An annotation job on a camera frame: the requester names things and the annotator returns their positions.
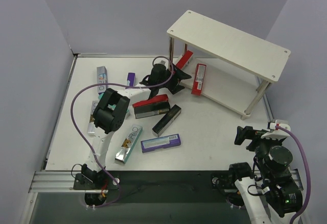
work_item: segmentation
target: white table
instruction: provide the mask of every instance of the white table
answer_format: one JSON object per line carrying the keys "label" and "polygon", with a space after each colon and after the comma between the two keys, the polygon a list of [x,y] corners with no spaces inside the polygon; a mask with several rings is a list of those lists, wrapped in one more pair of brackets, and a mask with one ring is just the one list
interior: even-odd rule
{"label": "white table", "polygon": [[[263,79],[258,88],[235,77],[207,67],[205,79],[210,79],[203,95],[249,118],[252,110],[268,87],[279,80],[291,52],[281,46],[187,10],[168,30],[170,58],[174,53],[174,39],[219,58],[237,68]],[[195,70],[198,60],[185,68]],[[183,82],[192,86],[192,81]]]}
{"label": "white table", "polygon": [[[150,73],[153,58],[77,58],[66,99],[57,123],[55,134],[50,148],[46,170],[71,170],[76,163],[83,164],[89,154],[89,148],[76,132],[69,109],[75,94],[82,88],[96,82],[96,67],[106,66],[109,82],[126,84],[128,72],[135,72],[137,82]],[[253,75],[224,62],[214,61],[220,69],[234,73],[239,79],[255,86]],[[264,129],[267,125],[267,115],[264,104],[260,102],[252,116],[246,120],[224,106],[221,106],[203,96],[191,95],[185,89],[176,95],[167,93],[170,104],[177,104],[182,108],[180,116],[164,132],[164,135],[179,133],[182,144],[179,147],[143,154],[140,140],[150,139],[152,127],[163,115],[135,119],[133,109],[131,116],[115,133],[109,146],[106,158],[108,170],[226,170],[236,162],[252,164],[254,153],[245,149],[248,144],[234,145],[237,126],[253,126],[255,129]],[[78,98],[74,115],[80,129],[86,134],[90,117],[92,100],[97,99],[97,89],[90,89]],[[133,123],[143,126],[144,131],[136,144],[128,162],[119,165],[114,157],[121,146],[128,130]]]}

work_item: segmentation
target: metal post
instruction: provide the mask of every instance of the metal post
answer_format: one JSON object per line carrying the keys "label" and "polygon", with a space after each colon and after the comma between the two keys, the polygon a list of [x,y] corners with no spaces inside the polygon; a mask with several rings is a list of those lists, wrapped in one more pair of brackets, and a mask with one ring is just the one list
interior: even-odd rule
{"label": "metal post", "polygon": [[188,44],[184,44],[184,53],[183,55],[185,55],[185,53],[188,51]]}
{"label": "metal post", "polygon": [[268,81],[262,80],[259,86],[257,87],[256,91],[258,92]]}
{"label": "metal post", "polygon": [[173,62],[174,58],[174,38],[169,37],[169,60]]}
{"label": "metal post", "polygon": [[260,101],[260,99],[264,96],[266,90],[269,88],[269,86],[271,85],[271,83],[269,83],[268,81],[266,81],[258,90],[257,95],[255,96],[255,98],[252,100],[252,102],[250,103],[250,105],[247,107],[247,109],[244,111],[244,113],[246,115],[249,115],[252,110],[254,109],[254,107],[256,106],[256,104]]}

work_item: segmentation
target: purple cable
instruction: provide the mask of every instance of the purple cable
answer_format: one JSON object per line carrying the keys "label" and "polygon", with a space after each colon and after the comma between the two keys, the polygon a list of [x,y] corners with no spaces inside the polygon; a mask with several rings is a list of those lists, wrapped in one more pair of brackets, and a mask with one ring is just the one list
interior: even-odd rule
{"label": "purple cable", "polygon": [[289,130],[286,130],[280,126],[276,126],[276,129],[286,132],[294,139],[294,141],[296,142],[296,144],[298,146],[298,149],[300,150],[302,160],[305,165],[306,178],[307,178],[307,194],[306,194],[306,198],[305,198],[302,208],[295,215],[293,215],[290,220],[290,224],[293,224],[294,220],[304,212],[304,210],[307,208],[308,203],[309,203],[309,199],[310,199],[310,195],[311,195],[311,177],[310,177],[309,165],[308,165],[308,161],[307,161],[307,158],[305,155],[305,151],[303,150],[303,147],[302,147],[300,141],[298,140],[298,138],[296,138],[296,136],[292,132],[290,132]]}
{"label": "purple cable", "polygon": [[[153,59],[152,61],[152,65],[154,65],[154,61],[158,58],[164,58],[166,60],[169,61],[170,63],[170,66],[171,66],[171,69],[174,70],[174,66],[173,66],[173,63],[165,56],[157,56]],[[155,88],[155,87],[158,87],[158,86],[161,86],[161,85],[164,85],[165,83],[167,83],[173,76],[173,72],[171,72],[169,78],[160,83],[160,84],[157,84],[157,85],[151,85],[151,86],[145,86],[145,87],[135,87],[135,86],[128,86],[128,85],[121,85],[121,84],[115,84],[115,83],[101,83],[101,84],[93,84],[93,85],[90,85],[90,86],[87,86],[85,87],[84,89],[80,90],[76,95],[75,97],[73,98],[73,101],[72,101],[72,104],[71,104],[71,118],[72,118],[72,122],[74,124],[74,127],[75,129],[77,130],[78,134],[80,134],[80,136],[83,138],[83,140],[86,142],[86,144],[88,145],[88,147],[91,149],[93,155],[94,155],[94,159],[96,161],[96,163],[98,164],[98,166],[117,184],[118,186],[118,190],[119,190],[119,194],[118,194],[118,197],[115,199],[115,200],[112,200],[106,204],[103,204],[103,205],[100,205],[100,206],[96,206],[97,208],[98,207],[105,207],[105,206],[108,206],[108,205],[111,205],[115,202],[117,202],[119,200],[119,198],[121,197],[121,193],[122,193],[122,190],[121,190],[121,186],[120,184],[117,182],[117,180],[108,172],[106,171],[106,169],[100,164],[99,160],[98,160],[98,157],[96,155],[96,151],[94,150],[94,148],[92,147],[91,143],[89,143],[89,141],[86,139],[86,137],[83,135],[83,133],[80,131],[80,129],[78,128],[77,124],[76,124],[76,121],[74,119],[74,113],[73,113],[73,110],[74,110],[74,104],[75,104],[75,101],[76,99],[78,98],[78,96],[80,94],[82,94],[85,90],[88,90],[90,88],[93,88],[93,87],[96,87],[96,86],[100,86],[100,85],[114,85],[114,86],[120,86],[120,87],[125,87],[125,88],[131,88],[131,89],[149,89],[149,88]]]}

